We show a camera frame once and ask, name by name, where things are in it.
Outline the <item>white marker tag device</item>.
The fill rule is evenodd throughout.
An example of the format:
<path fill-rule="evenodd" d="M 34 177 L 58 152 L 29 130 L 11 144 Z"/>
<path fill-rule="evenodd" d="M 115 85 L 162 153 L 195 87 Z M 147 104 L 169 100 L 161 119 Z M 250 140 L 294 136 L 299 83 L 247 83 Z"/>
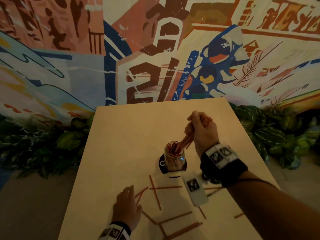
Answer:
<path fill-rule="evenodd" d="M 205 181 L 201 174 L 186 172 L 182 175 L 183 183 L 194 207 L 199 207 L 209 201 L 209 197 L 203 187 Z"/>

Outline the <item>white marker wrist tracker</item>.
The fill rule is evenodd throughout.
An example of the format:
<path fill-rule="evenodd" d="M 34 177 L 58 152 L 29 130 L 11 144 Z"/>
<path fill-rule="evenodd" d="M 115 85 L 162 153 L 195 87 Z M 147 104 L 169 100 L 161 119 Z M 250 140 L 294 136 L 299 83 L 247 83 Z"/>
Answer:
<path fill-rule="evenodd" d="M 218 169 L 222 169 L 238 159 L 238 155 L 228 145 L 221 143 L 213 145 L 205 152 L 205 155 L 209 157 Z"/>

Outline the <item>white marker wrist band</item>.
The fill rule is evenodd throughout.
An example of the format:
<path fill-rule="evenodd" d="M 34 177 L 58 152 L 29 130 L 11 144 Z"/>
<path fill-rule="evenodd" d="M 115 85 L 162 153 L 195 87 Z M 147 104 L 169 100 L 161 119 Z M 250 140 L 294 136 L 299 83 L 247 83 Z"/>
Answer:
<path fill-rule="evenodd" d="M 98 240 L 130 240 L 129 226 L 120 221 L 111 222 L 100 234 Z"/>

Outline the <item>clear glass jar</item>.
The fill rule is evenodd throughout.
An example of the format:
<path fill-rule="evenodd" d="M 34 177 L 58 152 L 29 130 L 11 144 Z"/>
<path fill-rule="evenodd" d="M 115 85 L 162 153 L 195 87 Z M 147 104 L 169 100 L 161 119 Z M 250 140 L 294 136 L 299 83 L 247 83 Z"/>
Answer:
<path fill-rule="evenodd" d="M 186 160 L 185 150 L 184 149 L 183 149 L 183 154 L 181 155 L 181 157 L 173 158 L 173 157 L 170 157 L 166 153 L 166 146 L 165 146 L 165 148 L 164 148 L 164 156 L 165 156 L 166 165 L 167 165 L 169 171 L 181 170 L 182 166 L 184 164 L 184 160 Z"/>

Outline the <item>person's right hand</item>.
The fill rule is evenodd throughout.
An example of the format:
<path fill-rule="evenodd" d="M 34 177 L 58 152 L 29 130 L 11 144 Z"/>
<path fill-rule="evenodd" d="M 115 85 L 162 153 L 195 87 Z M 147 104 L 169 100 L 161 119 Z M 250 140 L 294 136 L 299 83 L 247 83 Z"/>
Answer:
<path fill-rule="evenodd" d="M 212 125 L 212 135 L 210 137 L 194 137 L 195 151 L 200 158 L 202 154 L 211 148 L 212 146 L 219 143 L 219 136 L 217 131 L 217 126 L 213 121 Z"/>

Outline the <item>person's left hand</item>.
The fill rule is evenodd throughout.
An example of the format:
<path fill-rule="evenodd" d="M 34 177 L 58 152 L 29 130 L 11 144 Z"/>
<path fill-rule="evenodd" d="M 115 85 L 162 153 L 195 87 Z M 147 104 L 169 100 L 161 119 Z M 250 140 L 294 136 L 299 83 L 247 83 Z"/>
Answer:
<path fill-rule="evenodd" d="M 126 223 L 133 232 L 142 215 L 142 206 L 135 204 L 114 204 L 111 222 Z"/>

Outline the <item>black round coaster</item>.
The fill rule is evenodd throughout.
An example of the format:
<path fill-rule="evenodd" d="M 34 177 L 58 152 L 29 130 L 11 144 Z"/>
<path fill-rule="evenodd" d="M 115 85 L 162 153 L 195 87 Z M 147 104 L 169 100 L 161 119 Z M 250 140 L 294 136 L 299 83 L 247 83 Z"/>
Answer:
<path fill-rule="evenodd" d="M 159 165 L 159 169 L 160 169 L 161 173 L 171 179 L 177 179 L 177 178 L 181 177 L 182 174 L 185 173 L 187 170 L 187 161 L 184 160 L 184 164 L 183 164 L 181 170 L 169 171 L 168 167 L 166 165 L 166 160 L 165 160 L 164 154 L 162 154 L 160 156 L 159 161 L 158 161 L 158 165 Z"/>

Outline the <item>person's right forearm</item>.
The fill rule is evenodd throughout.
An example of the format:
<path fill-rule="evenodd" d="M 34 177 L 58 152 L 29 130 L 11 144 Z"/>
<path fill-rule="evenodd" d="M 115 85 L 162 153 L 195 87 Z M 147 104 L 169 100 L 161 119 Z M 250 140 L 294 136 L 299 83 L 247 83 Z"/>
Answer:
<path fill-rule="evenodd" d="M 250 171 L 227 190 L 263 240 L 320 240 L 320 212 Z"/>

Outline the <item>red stick bundle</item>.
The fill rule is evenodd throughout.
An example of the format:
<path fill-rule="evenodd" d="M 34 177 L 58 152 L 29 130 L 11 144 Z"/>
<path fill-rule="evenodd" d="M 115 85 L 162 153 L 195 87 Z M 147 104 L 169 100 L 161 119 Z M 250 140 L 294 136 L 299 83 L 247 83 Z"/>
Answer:
<path fill-rule="evenodd" d="M 192 142 L 194 142 L 195 126 L 194 126 L 192 119 L 190 119 L 189 121 L 190 121 L 189 124 L 186 126 L 185 137 L 182 139 L 182 141 L 180 141 L 178 143 L 176 151 L 182 150 L 182 149 L 187 149 L 192 144 Z M 205 128 L 205 129 L 211 123 L 213 123 L 213 119 L 211 117 L 209 117 L 208 115 L 203 115 L 203 114 L 201 114 L 199 116 L 199 121 L 201 124 L 201 128 Z"/>

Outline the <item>green leafy plant bed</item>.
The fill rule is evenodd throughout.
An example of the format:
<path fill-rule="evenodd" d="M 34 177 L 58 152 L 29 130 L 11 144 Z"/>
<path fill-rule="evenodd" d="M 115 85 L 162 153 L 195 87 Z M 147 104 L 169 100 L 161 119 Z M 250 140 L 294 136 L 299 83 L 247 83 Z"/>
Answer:
<path fill-rule="evenodd" d="M 229 104 L 265 164 L 274 158 L 282 169 L 296 170 L 311 150 L 320 153 L 320 109 Z"/>
<path fill-rule="evenodd" d="M 0 169 L 47 179 L 78 168 L 94 120 L 73 118 L 65 125 L 44 117 L 14 120 L 0 114 Z"/>

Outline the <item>cluster of red sticks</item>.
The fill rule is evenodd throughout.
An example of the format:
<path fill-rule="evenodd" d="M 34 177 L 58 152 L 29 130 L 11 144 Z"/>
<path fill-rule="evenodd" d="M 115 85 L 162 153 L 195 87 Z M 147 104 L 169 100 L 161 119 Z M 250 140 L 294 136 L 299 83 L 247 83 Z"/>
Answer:
<path fill-rule="evenodd" d="M 172 158 L 181 157 L 183 154 L 183 149 L 181 148 L 180 142 L 172 141 L 166 145 L 165 151 L 168 156 Z"/>

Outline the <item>loose red sticks group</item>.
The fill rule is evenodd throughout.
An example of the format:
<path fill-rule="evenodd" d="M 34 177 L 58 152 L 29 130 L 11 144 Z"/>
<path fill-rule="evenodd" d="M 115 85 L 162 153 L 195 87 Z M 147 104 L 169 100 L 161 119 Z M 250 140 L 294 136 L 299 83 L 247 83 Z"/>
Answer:
<path fill-rule="evenodd" d="M 142 215 L 152 225 L 151 240 L 179 240 L 203 225 L 207 216 L 201 206 L 194 206 L 182 180 L 174 177 L 175 185 L 160 186 L 151 175 L 150 185 L 141 190 L 135 198 L 142 205 Z"/>

